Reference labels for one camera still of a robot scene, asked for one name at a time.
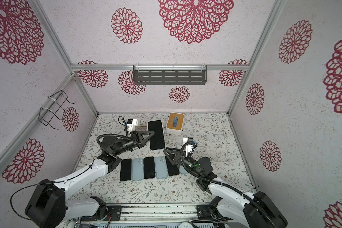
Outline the black phone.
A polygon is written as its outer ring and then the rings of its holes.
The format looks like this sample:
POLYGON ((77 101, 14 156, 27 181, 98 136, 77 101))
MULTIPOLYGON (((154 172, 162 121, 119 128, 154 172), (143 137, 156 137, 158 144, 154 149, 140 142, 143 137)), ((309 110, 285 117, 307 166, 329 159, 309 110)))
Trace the black phone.
POLYGON ((166 166, 169 176, 176 176, 180 174, 179 168, 175 165, 174 160, 165 157, 166 160, 166 166))
POLYGON ((165 139, 163 125, 161 120, 149 121, 147 123, 149 131, 154 131, 154 135, 150 138, 149 144, 151 150, 160 150, 165 148, 165 139))
POLYGON ((155 160, 154 157, 146 157, 143 160, 144 179, 155 178, 155 160))

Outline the light case with purple button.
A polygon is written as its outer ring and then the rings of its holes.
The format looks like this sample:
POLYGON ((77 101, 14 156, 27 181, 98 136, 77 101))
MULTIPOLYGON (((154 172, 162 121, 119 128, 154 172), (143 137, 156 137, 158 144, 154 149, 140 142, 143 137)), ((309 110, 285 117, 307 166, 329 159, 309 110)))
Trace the light case with purple button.
POLYGON ((183 166, 179 168, 180 174, 188 174, 188 172, 185 170, 183 166))

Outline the light blue phone case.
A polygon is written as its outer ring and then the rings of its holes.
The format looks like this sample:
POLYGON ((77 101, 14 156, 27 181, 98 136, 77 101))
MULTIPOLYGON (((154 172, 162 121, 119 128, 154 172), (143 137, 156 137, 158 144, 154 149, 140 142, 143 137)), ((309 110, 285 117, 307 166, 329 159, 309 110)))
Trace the light blue phone case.
POLYGON ((141 181, 144 179, 143 158, 132 160, 132 181, 141 181))

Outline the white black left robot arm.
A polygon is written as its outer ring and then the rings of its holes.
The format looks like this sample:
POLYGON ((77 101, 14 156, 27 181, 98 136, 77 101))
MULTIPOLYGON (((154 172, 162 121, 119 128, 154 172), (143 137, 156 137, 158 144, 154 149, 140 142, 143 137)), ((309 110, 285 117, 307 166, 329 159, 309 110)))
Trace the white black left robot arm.
POLYGON ((97 196, 71 200, 78 190, 94 180, 108 175, 121 162, 120 154, 143 148, 154 131, 133 131, 129 136, 103 134, 97 137, 101 154, 88 166, 54 181, 42 180, 30 198, 25 215, 40 228, 55 228, 61 222, 80 217, 103 220, 108 215, 107 204, 97 196))

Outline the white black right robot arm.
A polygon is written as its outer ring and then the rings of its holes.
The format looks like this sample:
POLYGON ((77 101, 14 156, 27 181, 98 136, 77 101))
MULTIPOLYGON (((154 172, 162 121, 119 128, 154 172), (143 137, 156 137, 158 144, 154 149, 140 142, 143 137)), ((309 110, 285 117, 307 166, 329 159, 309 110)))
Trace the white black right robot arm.
POLYGON ((198 160, 182 149, 163 150, 171 165, 194 176, 199 188, 214 196, 207 211, 215 220, 231 219, 247 228, 286 228, 288 221, 263 192, 246 192, 227 184, 214 172, 209 157, 198 160))

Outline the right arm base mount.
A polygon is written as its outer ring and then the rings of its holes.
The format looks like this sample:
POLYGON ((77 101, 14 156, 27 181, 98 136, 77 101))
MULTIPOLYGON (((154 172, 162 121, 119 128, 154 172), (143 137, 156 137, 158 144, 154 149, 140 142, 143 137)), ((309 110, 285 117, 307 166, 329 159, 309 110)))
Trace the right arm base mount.
POLYGON ((216 221, 227 219, 217 210, 217 206, 223 198, 216 196, 209 204, 198 204, 196 206, 198 220, 200 221, 216 221))

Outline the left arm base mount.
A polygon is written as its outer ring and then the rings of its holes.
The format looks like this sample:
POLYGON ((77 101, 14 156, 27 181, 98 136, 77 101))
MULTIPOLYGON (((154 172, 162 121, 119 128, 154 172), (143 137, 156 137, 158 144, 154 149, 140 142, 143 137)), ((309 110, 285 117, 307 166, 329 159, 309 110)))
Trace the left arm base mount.
POLYGON ((119 221, 122 206, 121 205, 107 205, 102 199, 97 196, 91 196, 91 199, 94 199, 98 204, 99 208, 92 216, 83 216, 81 221, 119 221))

